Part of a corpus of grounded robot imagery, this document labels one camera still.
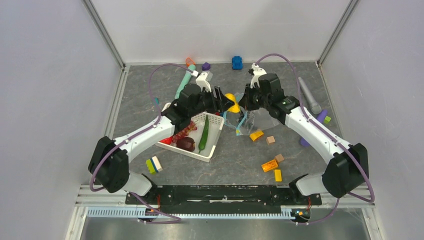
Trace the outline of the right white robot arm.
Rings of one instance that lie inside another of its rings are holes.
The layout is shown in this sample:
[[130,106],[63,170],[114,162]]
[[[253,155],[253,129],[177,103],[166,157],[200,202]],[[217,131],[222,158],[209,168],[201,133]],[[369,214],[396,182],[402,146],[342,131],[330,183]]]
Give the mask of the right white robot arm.
[[275,73],[254,77],[245,85],[238,104],[245,110],[261,108],[304,138],[326,162],[322,173],[305,174],[289,186],[289,199],[302,204],[312,194],[329,193],[335,198],[351,194],[369,179],[368,151],[361,143],[351,144],[317,121],[294,96],[285,95]]

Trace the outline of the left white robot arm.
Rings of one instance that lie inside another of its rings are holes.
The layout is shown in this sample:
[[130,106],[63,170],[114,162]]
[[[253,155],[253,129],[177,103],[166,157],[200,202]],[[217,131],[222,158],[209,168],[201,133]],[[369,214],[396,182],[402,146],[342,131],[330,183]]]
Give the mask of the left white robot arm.
[[122,137],[104,136],[98,140],[88,164],[90,190],[105,189],[109,193],[124,190],[137,194],[145,204],[153,203],[157,190],[145,175],[129,170],[130,162],[159,141],[181,132],[198,114],[225,112],[235,104],[218,86],[208,92],[194,83],[187,84],[179,97],[160,110],[152,122]]

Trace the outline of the clear zip top bag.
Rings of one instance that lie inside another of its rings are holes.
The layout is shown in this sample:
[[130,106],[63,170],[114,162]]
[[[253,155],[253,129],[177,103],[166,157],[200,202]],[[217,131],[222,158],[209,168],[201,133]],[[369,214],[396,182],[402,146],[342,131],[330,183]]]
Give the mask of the clear zip top bag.
[[280,124],[264,108],[250,111],[240,106],[237,113],[229,110],[225,111],[223,118],[224,125],[231,128],[236,136],[248,136],[257,131],[271,129]]

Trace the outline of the yellow lemon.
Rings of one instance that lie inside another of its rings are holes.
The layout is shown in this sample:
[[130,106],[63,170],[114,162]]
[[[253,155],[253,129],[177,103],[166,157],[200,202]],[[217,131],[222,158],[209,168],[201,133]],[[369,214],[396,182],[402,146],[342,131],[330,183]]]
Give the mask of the yellow lemon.
[[239,113],[241,111],[241,108],[237,102],[236,96],[232,93],[226,93],[224,96],[232,102],[231,106],[227,109],[227,111],[235,114]]

